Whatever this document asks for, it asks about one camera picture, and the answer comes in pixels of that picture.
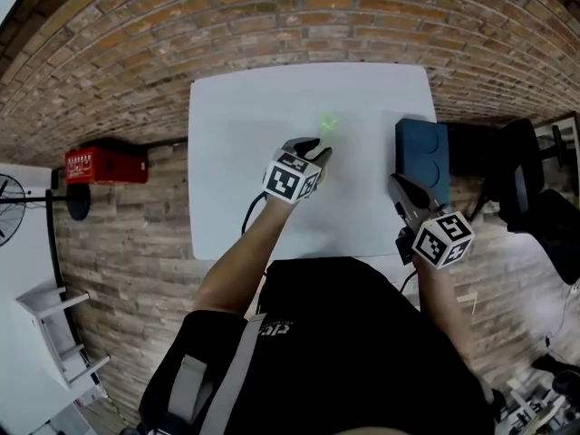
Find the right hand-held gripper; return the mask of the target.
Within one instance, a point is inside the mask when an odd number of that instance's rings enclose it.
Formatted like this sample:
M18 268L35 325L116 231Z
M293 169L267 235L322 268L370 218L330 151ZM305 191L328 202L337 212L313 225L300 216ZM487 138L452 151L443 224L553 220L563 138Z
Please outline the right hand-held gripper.
M402 174L389 176L388 190L405 223L395 241L404 265L418 255L441 269L465 255L475 233L461 212L449 204L440 204L429 188Z

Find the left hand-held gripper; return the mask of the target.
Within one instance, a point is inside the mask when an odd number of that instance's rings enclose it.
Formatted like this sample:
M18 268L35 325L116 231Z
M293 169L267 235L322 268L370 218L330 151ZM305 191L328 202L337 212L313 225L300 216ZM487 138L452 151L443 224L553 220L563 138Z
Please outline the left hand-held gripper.
M282 149L275 151L266 168L262 190L289 204L308 198L313 193L316 182L324 181L333 148L324 148L314 157L313 163L299 157L305 157L319 144L320 139L313 137L288 140Z

